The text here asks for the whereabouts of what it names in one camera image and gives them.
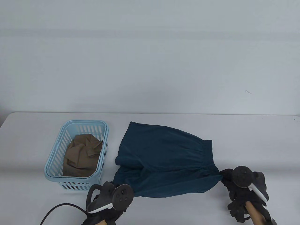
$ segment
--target light blue plastic basket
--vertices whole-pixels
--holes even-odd
[[[70,191],[88,191],[93,184],[100,184],[103,164],[107,152],[108,125],[101,120],[70,120],[60,129],[55,144],[46,162],[45,177],[60,184]],[[103,141],[98,165],[94,174],[89,177],[64,177],[62,165],[68,145],[78,134],[92,134]]]

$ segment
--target basket rim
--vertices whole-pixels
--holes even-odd
[[[102,144],[102,149],[101,149],[101,153],[99,156],[99,160],[97,163],[97,168],[95,170],[95,172],[88,176],[88,177],[70,177],[70,176],[51,176],[48,174],[47,170],[49,169],[49,162],[52,160],[52,158],[54,157],[54,153],[56,152],[57,148],[58,148],[58,144],[60,143],[59,140],[62,138],[63,136],[63,131],[66,129],[67,126],[71,125],[71,124],[75,124],[75,123],[93,123],[93,122],[100,122],[103,123],[105,125],[105,130],[103,132],[103,144]],[[68,120],[66,121],[60,128],[59,133],[57,135],[57,138],[55,140],[55,143],[51,149],[51,152],[48,156],[48,159],[46,161],[45,167],[44,167],[44,174],[47,180],[49,181],[54,181],[54,182],[62,182],[60,180],[80,180],[82,182],[88,182],[88,180],[92,179],[95,177],[95,175],[100,175],[100,171],[101,171],[101,165],[104,163],[104,153],[105,151],[104,148],[107,147],[107,138],[108,138],[108,133],[109,133],[109,126],[107,125],[107,123],[103,120]]]

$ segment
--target white wall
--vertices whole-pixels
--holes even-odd
[[[13,111],[300,113],[300,2],[0,0]]]

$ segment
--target black glove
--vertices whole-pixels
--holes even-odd
[[[97,213],[89,214],[82,225],[95,225],[102,220],[105,220],[107,225],[116,225],[116,220],[123,214],[123,211],[117,211],[114,208],[105,209]]]
[[[244,217],[244,215],[249,214],[245,207],[246,202],[249,201],[265,217],[267,222],[271,221],[269,212],[263,207],[267,206],[267,204],[261,200],[255,192],[250,191],[248,188],[240,188],[235,185],[232,181],[232,171],[233,169],[225,169],[220,172],[221,175],[223,175],[222,183],[227,187],[229,198],[232,201],[227,207],[231,216],[235,217],[240,223],[244,223],[250,219],[250,217]]]

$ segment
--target brown cloth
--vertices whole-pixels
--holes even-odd
[[[91,134],[76,135],[64,155],[63,175],[88,177],[97,168],[102,141]]]

